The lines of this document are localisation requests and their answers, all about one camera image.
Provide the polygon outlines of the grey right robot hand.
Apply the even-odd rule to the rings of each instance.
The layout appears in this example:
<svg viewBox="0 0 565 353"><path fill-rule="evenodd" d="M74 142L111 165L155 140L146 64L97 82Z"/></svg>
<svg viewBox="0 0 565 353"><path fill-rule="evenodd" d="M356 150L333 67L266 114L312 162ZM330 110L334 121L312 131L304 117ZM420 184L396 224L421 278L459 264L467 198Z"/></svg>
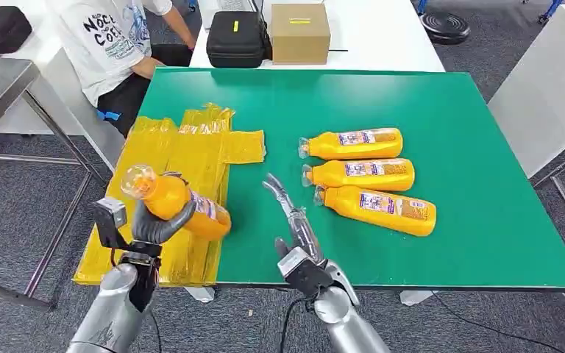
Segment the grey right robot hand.
<svg viewBox="0 0 565 353"><path fill-rule="evenodd" d="M324 268L327 263L317 237L306 216L305 208L296 207L291 201L287 190L273 174L267 173L266 179L262 181L265 188L270 190L276 200L280 203L285 217L288 221L292 246L288 246L282 238L277 238L274 242L277 254L280 259L284 258L295 247L302 248L317 266Z"/></svg>

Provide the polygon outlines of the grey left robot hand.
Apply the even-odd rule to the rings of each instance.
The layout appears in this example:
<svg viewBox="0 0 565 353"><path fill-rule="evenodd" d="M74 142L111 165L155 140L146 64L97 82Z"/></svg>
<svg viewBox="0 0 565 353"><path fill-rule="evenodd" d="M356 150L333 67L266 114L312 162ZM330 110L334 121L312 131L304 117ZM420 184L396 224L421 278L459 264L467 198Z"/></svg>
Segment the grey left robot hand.
<svg viewBox="0 0 565 353"><path fill-rule="evenodd" d="M160 245L171 239L193 217L196 202L187 202L170 220L151 213L143 201L138 200L133 213L132 237L134 240Z"/></svg>

